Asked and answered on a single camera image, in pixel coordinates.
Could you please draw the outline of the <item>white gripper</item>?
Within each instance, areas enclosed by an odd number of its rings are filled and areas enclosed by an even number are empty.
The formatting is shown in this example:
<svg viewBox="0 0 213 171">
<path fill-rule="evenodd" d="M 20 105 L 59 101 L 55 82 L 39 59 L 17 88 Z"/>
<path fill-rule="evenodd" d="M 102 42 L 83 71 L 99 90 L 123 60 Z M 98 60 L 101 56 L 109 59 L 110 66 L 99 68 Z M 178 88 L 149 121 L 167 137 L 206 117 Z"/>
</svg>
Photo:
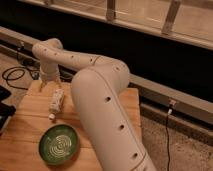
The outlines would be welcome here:
<svg viewBox="0 0 213 171">
<path fill-rule="evenodd" d="M 58 69 L 54 70 L 53 72 L 40 70 L 40 78 L 42 82 L 39 85 L 39 89 L 38 89 L 39 92 L 41 92 L 42 89 L 46 86 L 46 83 L 50 81 L 54 81 L 57 87 L 59 89 L 62 89 L 62 84 L 60 81 L 60 73 Z"/>
</svg>

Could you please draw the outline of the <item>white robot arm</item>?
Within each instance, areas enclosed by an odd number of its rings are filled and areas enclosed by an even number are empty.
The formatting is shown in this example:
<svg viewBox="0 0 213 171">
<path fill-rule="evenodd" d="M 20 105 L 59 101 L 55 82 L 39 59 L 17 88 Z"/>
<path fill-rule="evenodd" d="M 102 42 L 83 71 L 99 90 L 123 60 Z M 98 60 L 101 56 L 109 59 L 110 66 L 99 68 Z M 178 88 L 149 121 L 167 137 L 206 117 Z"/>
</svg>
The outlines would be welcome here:
<svg viewBox="0 0 213 171">
<path fill-rule="evenodd" d="M 119 100 L 130 81 L 123 61 L 67 51 L 56 38 L 34 44 L 32 52 L 43 84 L 59 79 L 59 66 L 76 72 L 72 101 L 103 171 L 157 171 Z"/>
</svg>

